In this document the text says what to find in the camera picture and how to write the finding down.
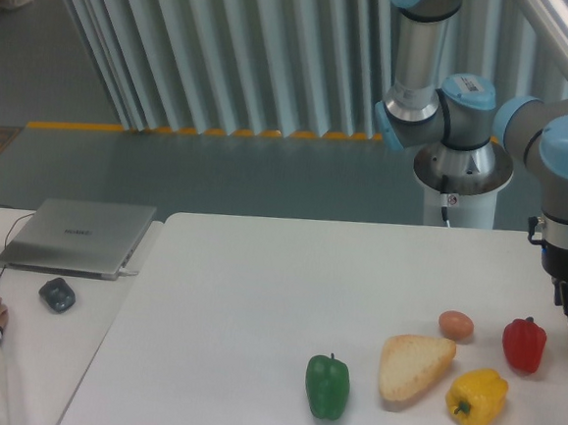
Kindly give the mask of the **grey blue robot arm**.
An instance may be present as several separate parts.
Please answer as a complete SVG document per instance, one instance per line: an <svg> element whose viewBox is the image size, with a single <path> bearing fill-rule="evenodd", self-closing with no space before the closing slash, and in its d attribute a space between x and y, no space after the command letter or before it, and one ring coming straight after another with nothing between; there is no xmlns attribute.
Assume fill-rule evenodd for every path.
<svg viewBox="0 0 568 425"><path fill-rule="evenodd" d="M529 241L540 247L554 301L568 320L568 100L495 102L492 84L472 74L439 80L449 19L463 0L390 0L399 12L395 80L376 106L384 140L417 146L413 172L425 221L491 226L494 199L521 161L537 177L542 210ZM515 0L568 81L568 0Z"/></svg>

